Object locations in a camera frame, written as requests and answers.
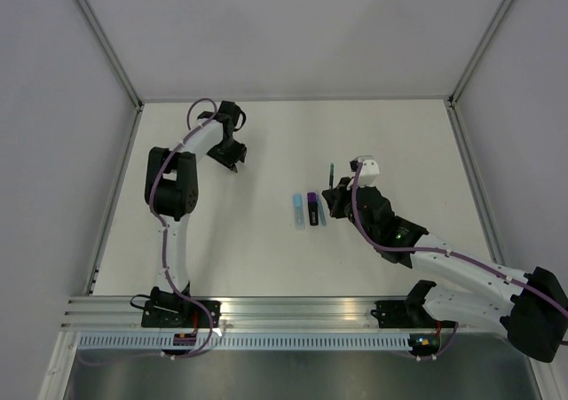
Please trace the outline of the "black purple highlighter pen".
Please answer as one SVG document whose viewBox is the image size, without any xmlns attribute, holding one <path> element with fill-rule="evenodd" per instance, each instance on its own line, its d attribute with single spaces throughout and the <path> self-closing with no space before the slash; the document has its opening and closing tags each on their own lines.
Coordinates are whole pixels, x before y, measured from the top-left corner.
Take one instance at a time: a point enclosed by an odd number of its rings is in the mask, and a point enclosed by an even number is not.
<svg viewBox="0 0 568 400">
<path fill-rule="evenodd" d="M 319 197 L 316 192 L 307 192 L 307 208 L 310 226 L 318 226 L 320 224 L 320 208 Z"/>
</svg>

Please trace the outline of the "green refill pen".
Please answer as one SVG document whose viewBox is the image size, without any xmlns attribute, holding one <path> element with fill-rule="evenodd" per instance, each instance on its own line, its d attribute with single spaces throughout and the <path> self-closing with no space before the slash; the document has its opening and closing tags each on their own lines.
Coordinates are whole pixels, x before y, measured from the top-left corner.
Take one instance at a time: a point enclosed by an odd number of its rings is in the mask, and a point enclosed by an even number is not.
<svg viewBox="0 0 568 400">
<path fill-rule="evenodd" d="M 334 179 L 335 179 L 335 164 L 333 162 L 331 162 L 330 165 L 329 165 L 329 173 L 328 173 L 328 187 L 329 187 L 329 189 L 333 189 Z"/>
</svg>

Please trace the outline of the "light blue pen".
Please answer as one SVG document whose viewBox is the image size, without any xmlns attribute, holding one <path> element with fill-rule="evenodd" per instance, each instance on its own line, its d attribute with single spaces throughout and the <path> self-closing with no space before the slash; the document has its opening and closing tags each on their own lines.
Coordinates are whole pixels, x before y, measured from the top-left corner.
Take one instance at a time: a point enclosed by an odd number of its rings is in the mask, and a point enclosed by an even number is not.
<svg viewBox="0 0 568 400">
<path fill-rule="evenodd" d="M 305 229 L 303 196 L 300 193 L 295 193 L 293 195 L 292 201 L 295 227 L 297 230 L 303 231 Z"/>
</svg>

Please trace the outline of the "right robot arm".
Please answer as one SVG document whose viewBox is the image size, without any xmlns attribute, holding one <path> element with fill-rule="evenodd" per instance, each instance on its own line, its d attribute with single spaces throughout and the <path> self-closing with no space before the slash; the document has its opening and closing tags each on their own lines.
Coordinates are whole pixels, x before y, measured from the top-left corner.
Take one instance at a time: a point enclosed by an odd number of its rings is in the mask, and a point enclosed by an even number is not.
<svg viewBox="0 0 568 400">
<path fill-rule="evenodd" d="M 377 188 L 356 186 L 349 177 L 322 195 L 330 216 L 349 220 L 382 259 L 464 288 L 459 294 L 431 280 L 417 282 L 404 300 L 412 325 L 441 321 L 484 328 L 542 363 L 552 362 L 566 345 L 567 294 L 553 272 L 485 263 L 453 250 L 396 215 Z"/>
</svg>

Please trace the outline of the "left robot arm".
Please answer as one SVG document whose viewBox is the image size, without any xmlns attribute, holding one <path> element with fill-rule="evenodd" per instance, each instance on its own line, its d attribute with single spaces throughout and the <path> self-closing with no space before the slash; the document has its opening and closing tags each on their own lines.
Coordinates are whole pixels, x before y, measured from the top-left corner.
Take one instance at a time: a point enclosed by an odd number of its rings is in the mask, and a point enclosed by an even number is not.
<svg viewBox="0 0 568 400">
<path fill-rule="evenodd" d="M 247 147 L 233 134 L 246 123 L 246 114 L 231 101 L 214 104 L 171 148 L 153 147 L 146 166 L 144 198 L 160 224 L 161 250 L 157 275 L 143 307 L 148 328 L 218 327 L 220 303 L 198 301 L 190 294 L 186 268 L 188 224 L 199 199 L 198 163 L 210 157 L 236 173 Z"/>
</svg>

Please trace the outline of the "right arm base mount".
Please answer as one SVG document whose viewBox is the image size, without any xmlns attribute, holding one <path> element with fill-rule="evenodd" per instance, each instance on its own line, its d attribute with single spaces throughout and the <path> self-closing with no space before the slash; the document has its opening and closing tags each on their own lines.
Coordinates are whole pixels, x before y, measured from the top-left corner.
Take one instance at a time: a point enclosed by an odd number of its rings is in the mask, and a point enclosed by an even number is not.
<svg viewBox="0 0 568 400">
<path fill-rule="evenodd" d="M 436 286 L 433 281 L 419 280 L 405 299 L 376 301 L 369 314 L 382 329 L 453 328 L 454 321 L 436 320 L 423 307 L 426 294 Z"/>
</svg>

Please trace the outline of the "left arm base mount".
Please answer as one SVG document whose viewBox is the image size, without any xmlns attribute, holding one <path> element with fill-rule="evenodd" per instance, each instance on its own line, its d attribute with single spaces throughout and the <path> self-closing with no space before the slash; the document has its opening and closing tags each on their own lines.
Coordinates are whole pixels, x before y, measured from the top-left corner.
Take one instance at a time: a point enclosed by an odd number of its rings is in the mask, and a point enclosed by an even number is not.
<svg viewBox="0 0 568 400">
<path fill-rule="evenodd" d="M 142 312 L 141 326 L 144 328 L 210 328 L 209 318 L 202 307 L 157 286 L 150 294 L 131 297 L 130 306 Z"/>
</svg>

